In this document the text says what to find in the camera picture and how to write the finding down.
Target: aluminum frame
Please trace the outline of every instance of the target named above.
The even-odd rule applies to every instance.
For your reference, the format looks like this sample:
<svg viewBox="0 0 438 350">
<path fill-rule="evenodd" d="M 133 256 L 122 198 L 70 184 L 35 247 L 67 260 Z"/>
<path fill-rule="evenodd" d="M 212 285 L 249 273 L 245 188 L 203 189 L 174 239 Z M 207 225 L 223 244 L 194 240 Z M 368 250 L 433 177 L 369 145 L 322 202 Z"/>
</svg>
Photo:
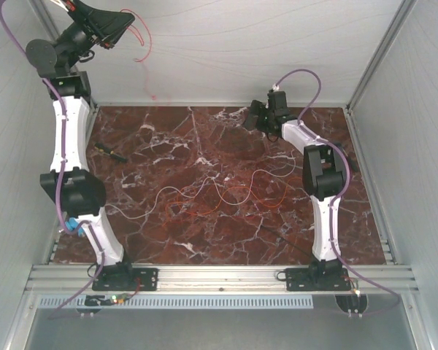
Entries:
<svg viewBox="0 0 438 350">
<path fill-rule="evenodd" d="M 285 282 L 276 280 L 276 273 L 296 267 L 291 265 L 134 266 L 159 268 L 158 291 L 144 292 L 143 295 L 341 295 L 340 292 L 287 292 Z M 24 350 L 41 296 L 73 294 L 88 280 L 88 267 L 86 264 L 33 266 L 5 349 Z M 410 266 L 359 265 L 356 270 L 402 295 L 416 346 L 418 349 L 431 349 L 415 303 L 418 287 Z M 385 293 L 363 281 L 359 281 L 359 285 L 366 294 Z"/>
<path fill-rule="evenodd" d="M 37 294 L 73 294 L 88 280 L 89 265 L 36 265 L 31 269 L 25 291 Z M 158 290 L 145 294 L 164 295 L 285 295 L 285 282 L 276 275 L 290 265 L 138 265 L 159 269 Z M 418 288 L 410 266 L 360 265 L 356 270 L 399 293 L 417 293 Z M 365 281 L 359 281 L 366 294 L 385 293 Z M 308 295 L 309 292 L 292 292 Z M 341 295 L 350 292 L 312 292 L 313 295 Z"/>
</svg>

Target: marble surface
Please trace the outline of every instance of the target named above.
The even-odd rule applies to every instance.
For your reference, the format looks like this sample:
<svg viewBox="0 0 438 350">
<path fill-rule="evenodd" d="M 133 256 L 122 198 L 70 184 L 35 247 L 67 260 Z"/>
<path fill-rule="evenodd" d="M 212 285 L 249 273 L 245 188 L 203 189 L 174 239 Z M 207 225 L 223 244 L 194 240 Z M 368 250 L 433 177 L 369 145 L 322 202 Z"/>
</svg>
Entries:
<svg viewBox="0 0 438 350">
<path fill-rule="evenodd" d="M 100 109 L 87 151 L 91 171 L 107 188 L 107 215 L 132 261 L 156 264 L 307 264 L 313 213 L 302 189 L 303 157 L 283 140 L 271 143 L 241 127 L 246 108 L 112 107 Z M 341 109 L 309 110 L 304 121 L 342 142 L 355 159 Z M 100 154 L 101 142 L 128 158 Z M 250 180 L 257 169 L 250 197 Z M 360 173 L 339 212 L 339 244 L 353 264 L 385 263 Z M 61 237 L 55 263 L 91 263 L 85 238 Z"/>
</svg>

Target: white panel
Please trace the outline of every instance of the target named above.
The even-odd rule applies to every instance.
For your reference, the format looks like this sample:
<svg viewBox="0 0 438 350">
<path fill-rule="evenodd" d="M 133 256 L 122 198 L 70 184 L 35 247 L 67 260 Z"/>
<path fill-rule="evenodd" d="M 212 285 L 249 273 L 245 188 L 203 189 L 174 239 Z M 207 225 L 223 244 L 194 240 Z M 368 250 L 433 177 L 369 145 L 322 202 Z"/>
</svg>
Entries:
<svg viewBox="0 0 438 350">
<path fill-rule="evenodd" d="M 8 0 L 4 16 L 24 45 L 44 35 L 27 1 Z M 0 25 L 0 349 L 55 222 L 39 186 L 52 160 L 54 119 L 44 85 Z"/>
<path fill-rule="evenodd" d="M 419 0 L 354 111 L 402 263 L 438 349 L 438 0 Z"/>
<path fill-rule="evenodd" d="M 115 49 L 97 49 L 87 70 L 101 104 L 249 104 L 265 98 L 282 75 L 314 69 L 323 80 L 319 103 L 347 103 L 401 0 L 87 0 L 112 11 L 129 8 L 153 35 L 146 53 L 127 32 Z M 69 16 L 46 1 L 62 31 Z M 308 102 L 311 76 L 285 82 L 289 103 Z"/>
</svg>

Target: vent slot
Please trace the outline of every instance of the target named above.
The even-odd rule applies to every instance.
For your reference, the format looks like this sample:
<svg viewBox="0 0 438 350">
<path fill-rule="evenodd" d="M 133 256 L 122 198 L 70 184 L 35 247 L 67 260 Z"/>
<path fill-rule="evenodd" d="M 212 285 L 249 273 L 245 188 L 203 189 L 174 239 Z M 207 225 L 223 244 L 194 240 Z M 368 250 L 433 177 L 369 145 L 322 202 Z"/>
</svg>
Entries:
<svg viewBox="0 0 438 350">
<path fill-rule="evenodd" d="M 56 308 L 70 295 L 43 295 L 39 308 Z M 64 308 L 144 308 L 144 309 L 289 309 L 313 308 L 311 295 L 136 295 L 123 304 L 85 306 L 80 295 Z"/>
</svg>

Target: red cable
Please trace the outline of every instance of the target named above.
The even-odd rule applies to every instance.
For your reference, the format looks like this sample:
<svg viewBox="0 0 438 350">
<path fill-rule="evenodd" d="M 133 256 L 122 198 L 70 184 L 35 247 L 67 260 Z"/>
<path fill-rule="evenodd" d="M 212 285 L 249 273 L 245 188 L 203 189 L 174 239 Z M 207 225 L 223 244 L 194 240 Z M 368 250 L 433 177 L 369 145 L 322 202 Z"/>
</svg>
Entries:
<svg viewBox="0 0 438 350">
<path fill-rule="evenodd" d="M 137 288 L 135 289 L 133 294 L 130 294 L 128 297 L 132 298 L 134 297 L 136 294 L 138 294 L 139 290 L 141 289 L 141 279 L 136 279 L 136 281 L 138 281 L 138 285 Z"/>
<path fill-rule="evenodd" d="M 133 35 L 135 35 L 135 37 L 138 39 L 139 43 L 141 44 L 141 46 L 145 46 L 145 40 L 143 39 L 141 33 L 139 32 L 138 28 L 130 25 L 128 27 L 128 30 L 133 33 Z"/>
<path fill-rule="evenodd" d="M 192 216 L 200 217 L 200 216 L 204 216 L 204 215 L 211 214 L 211 213 L 213 213 L 215 210 L 217 210 L 217 209 L 219 208 L 219 206 L 222 204 L 222 202 L 224 201 L 224 197 L 223 197 L 223 196 L 224 196 L 228 191 L 233 190 L 233 189 L 237 189 L 237 188 L 243 188 L 243 189 L 249 190 L 249 191 L 251 192 L 251 194 L 253 195 L 253 197 L 255 197 L 261 205 L 263 205 L 263 206 L 265 206 L 265 207 L 267 207 L 267 208 L 270 208 L 270 209 L 274 209 L 274 208 L 277 208 L 278 206 L 280 206 L 280 205 L 282 204 L 282 202 L 284 201 L 284 199 L 286 198 L 286 195 L 287 195 L 289 182 L 292 181 L 292 180 L 294 180 L 294 179 L 301 179 L 301 178 L 300 178 L 299 176 L 291 177 L 291 178 L 286 182 L 286 184 L 285 184 L 285 190 L 284 190 L 283 197 L 280 199 L 280 201 L 279 201 L 278 203 L 273 204 L 273 205 L 269 205 L 269 204 L 264 203 L 264 200 L 260 199 L 260 198 L 259 198 L 259 197 L 253 192 L 253 190 L 251 189 L 251 187 L 253 186 L 253 183 L 252 183 L 252 184 L 250 185 L 250 187 L 246 187 L 246 186 L 233 186 L 233 187 L 228 188 L 228 189 L 227 189 L 222 195 L 221 195 L 220 193 L 218 193 L 218 194 L 219 194 L 219 197 L 220 197 L 220 200 L 219 200 L 218 204 L 216 205 L 216 207 L 215 207 L 214 209 L 211 209 L 211 210 L 206 211 L 206 212 L 204 212 L 204 213 L 194 213 L 194 212 L 192 212 L 192 211 L 184 211 L 183 213 L 179 213 L 179 214 L 189 214 L 190 217 L 192 217 Z M 180 192 L 183 192 L 183 190 L 184 190 L 185 188 L 187 188 L 187 187 L 189 187 L 189 186 L 185 186 L 184 188 L 182 188 L 182 189 L 180 190 Z M 196 198 L 197 195 L 198 195 L 198 193 L 197 193 L 192 199 L 190 199 L 190 200 L 187 200 L 187 201 L 180 201 L 180 199 L 179 199 L 180 194 L 177 194 L 177 200 L 176 200 L 176 201 L 168 202 L 168 203 L 165 205 L 165 208 L 164 208 L 164 209 L 165 209 L 165 212 L 166 212 L 167 220 L 165 221 L 165 223 L 163 224 L 163 226 L 166 225 L 167 222 L 172 222 L 172 221 L 170 220 L 170 216 L 169 216 L 168 208 L 171 208 L 173 205 L 176 205 L 176 206 L 181 207 L 181 205 L 183 205 L 183 204 L 186 204 L 186 203 L 192 203 L 192 202 L 194 201 L 194 199 Z"/>
<path fill-rule="evenodd" d="M 144 22 L 144 20 L 135 12 L 135 11 L 133 11 L 133 10 L 131 10 L 131 9 L 121 9 L 120 10 L 120 12 L 130 12 L 130 13 L 132 13 L 133 15 L 135 15 L 139 20 L 141 20 L 141 23 L 143 23 L 143 25 L 145 26 L 145 28 L 146 28 L 146 31 L 147 31 L 147 35 L 149 36 L 149 49 L 147 50 L 147 54 L 143 57 L 143 58 L 141 58 L 140 60 L 138 60 L 138 59 L 135 59 L 135 62 L 138 62 L 138 63 L 141 63 L 141 62 L 144 62 L 144 61 L 146 61 L 146 59 L 148 58 L 148 56 L 151 54 L 151 50 L 152 50 L 152 48 L 153 48 L 153 37 L 151 36 L 151 32 L 150 32 L 150 30 L 149 30 L 149 28 L 147 27 L 147 25 L 146 25 L 146 23 Z"/>
</svg>

